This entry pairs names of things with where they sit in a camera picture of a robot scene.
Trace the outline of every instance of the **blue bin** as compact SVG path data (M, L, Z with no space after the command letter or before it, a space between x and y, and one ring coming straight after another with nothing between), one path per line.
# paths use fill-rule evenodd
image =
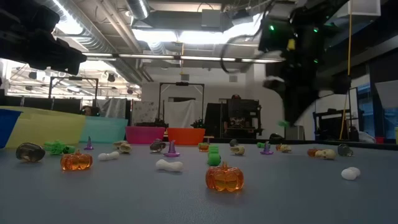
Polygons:
M20 111L0 109L0 149L6 147L21 113Z
M88 136L91 142L96 143L122 141L126 134L127 122L126 119L87 116L80 141L87 142Z

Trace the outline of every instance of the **yellow bin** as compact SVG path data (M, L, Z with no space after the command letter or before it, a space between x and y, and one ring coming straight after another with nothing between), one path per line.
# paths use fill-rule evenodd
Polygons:
M77 145L86 117L58 111L0 106L1 109L21 111L6 148L17 148L30 142L43 146L46 141L60 140L68 145Z

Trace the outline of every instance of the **orange bin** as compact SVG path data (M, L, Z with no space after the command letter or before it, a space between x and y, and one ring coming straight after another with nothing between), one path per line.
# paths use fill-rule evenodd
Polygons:
M175 140L176 145L197 146L203 142L205 129L202 128L167 128L169 141Z

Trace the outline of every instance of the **purple witch hat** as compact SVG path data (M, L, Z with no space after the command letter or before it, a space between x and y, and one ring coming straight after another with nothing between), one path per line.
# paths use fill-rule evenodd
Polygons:
M88 141L87 141L87 146L85 147L85 150L93 150L93 146L91 145L91 138L88 136Z
M175 142L175 140L170 142L169 151L164 153L164 156L166 156L166 157L177 157L177 156L180 156L180 153L175 152L174 142Z
M264 150L261 151L260 153L263 155L272 155L274 152L271 152L270 148L271 148L271 144L269 144L269 142L266 142L264 144Z

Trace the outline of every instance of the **teal bin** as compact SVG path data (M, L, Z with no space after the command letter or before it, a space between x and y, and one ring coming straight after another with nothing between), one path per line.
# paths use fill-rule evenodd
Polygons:
M126 134L127 122L126 119L87 116L80 141L87 142L88 136L91 142L96 143L122 141Z

